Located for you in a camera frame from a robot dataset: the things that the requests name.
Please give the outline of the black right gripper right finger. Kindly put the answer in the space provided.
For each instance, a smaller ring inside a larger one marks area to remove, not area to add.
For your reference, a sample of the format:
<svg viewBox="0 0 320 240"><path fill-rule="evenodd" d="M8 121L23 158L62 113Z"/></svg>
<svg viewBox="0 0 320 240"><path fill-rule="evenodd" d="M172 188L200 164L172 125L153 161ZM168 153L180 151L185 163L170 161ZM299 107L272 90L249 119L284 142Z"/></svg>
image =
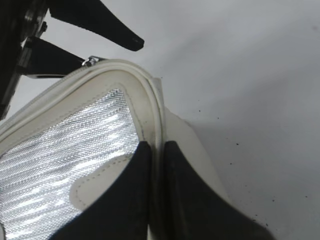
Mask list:
<svg viewBox="0 0 320 240"><path fill-rule="evenodd" d="M163 153L166 227L171 240L272 240L273 235L212 190L175 141Z"/></svg>

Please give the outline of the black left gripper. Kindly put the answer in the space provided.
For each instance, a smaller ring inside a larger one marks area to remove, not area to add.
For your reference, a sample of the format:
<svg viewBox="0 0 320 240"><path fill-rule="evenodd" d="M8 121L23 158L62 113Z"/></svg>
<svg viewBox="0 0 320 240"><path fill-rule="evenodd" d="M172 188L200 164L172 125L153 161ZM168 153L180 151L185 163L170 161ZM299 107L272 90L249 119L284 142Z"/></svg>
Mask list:
<svg viewBox="0 0 320 240"><path fill-rule="evenodd" d="M7 116L12 97L21 78L16 68L23 48L24 75L34 79L63 78L79 69L85 61L39 38L47 29L44 21L47 12L52 12L59 3L59 0L2 0L0 2L1 120Z"/></svg>

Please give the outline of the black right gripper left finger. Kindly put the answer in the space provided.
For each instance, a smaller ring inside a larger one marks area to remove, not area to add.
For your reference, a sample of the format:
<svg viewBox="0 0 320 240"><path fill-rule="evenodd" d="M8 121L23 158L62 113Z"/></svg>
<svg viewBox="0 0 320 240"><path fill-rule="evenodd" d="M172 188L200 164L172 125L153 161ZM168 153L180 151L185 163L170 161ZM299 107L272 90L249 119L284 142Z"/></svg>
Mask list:
<svg viewBox="0 0 320 240"><path fill-rule="evenodd" d="M51 236L53 240L145 240L152 149L141 141L115 182L93 205Z"/></svg>

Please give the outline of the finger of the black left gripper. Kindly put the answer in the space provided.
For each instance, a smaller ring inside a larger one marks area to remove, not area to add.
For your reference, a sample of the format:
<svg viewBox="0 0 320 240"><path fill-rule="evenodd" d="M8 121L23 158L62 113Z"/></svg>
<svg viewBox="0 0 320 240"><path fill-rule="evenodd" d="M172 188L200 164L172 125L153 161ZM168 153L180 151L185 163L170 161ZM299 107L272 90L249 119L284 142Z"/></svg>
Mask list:
<svg viewBox="0 0 320 240"><path fill-rule="evenodd" d="M50 0L50 15L60 21L98 34L130 51L145 41L123 24L100 0Z"/></svg>

